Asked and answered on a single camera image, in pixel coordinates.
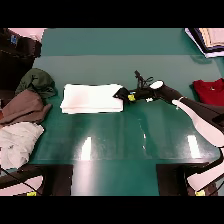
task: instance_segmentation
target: stack of folded cloth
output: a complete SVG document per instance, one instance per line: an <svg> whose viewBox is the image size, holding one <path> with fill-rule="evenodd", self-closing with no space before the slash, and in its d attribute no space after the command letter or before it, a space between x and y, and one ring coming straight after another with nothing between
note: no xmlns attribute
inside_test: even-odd
<svg viewBox="0 0 224 224"><path fill-rule="evenodd" d="M116 92L123 86L117 84L88 86L67 84L60 108L62 113L99 113L120 112L123 100L115 98Z"/></svg>
<svg viewBox="0 0 224 224"><path fill-rule="evenodd" d="M206 58L224 56L224 28L185 28Z"/></svg>

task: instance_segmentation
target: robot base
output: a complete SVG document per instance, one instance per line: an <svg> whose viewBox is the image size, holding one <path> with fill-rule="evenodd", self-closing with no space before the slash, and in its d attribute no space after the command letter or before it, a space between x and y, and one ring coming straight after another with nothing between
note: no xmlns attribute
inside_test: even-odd
<svg viewBox="0 0 224 224"><path fill-rule="evenodd" d="M193 167L205 166L207 163L181 163L181 164L157 164L157 179L160 196L196 196L195 191L189 186L186 174ZM216 184L211 183L204 191L205 196L216 190Z"/></svg>

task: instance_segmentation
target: robotic arm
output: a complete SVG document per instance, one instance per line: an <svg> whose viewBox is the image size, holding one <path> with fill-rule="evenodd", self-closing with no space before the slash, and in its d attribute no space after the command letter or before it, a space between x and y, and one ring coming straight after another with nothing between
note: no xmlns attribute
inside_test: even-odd
<svg viewBox="0 0 224 224"><path fill-rule="evenodd" d="M202 168L192 168L185 174L188 184L200 191L216 181L224 173L224 107L207 105L188 99L178 91L166 86L163 81L152 81L152 77L144 80L138 71L137 89L128 91L121 89L115 97L125 99L125 102L146 99L147 102L161 99L166 103L181 108L192 120L196 130L212 145L220 150L220 158Z"/></svg>

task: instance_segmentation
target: brown cloth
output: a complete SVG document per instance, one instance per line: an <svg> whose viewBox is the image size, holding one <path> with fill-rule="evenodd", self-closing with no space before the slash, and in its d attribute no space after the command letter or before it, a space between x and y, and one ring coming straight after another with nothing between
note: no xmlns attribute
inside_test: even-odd
<svg viewBox="0 0 224 224"><path fill-rule="evenodd" d="M3 109L0 125L11 125L18 122L41 123L51 104L43 105L41 97L28 89L14 97Z"/></svg>

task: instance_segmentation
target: yellow label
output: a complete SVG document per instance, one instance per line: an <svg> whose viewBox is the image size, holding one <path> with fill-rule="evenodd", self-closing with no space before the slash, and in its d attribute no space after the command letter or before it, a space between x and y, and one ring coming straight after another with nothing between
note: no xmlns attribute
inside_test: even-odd
<svg viewBox="0 0 224 224"><path fill-rule="evenodd" d="M195 195L196 196L205 196L205 191L204 190L201 190L201 191L195 191Z"/></svg>
<svg viewBox="0 0 224 224"><path fill-rule="evenodd" d="M129 99L130 101L135 101L135 97L134 97L134 95L128 95L128 99Z"/></svg>
<svg viewBox="0 0 224 224"><path fill-rule="evenodd" d="M37 192L32 191L26 194L27 196L37 196Z"/></svg>

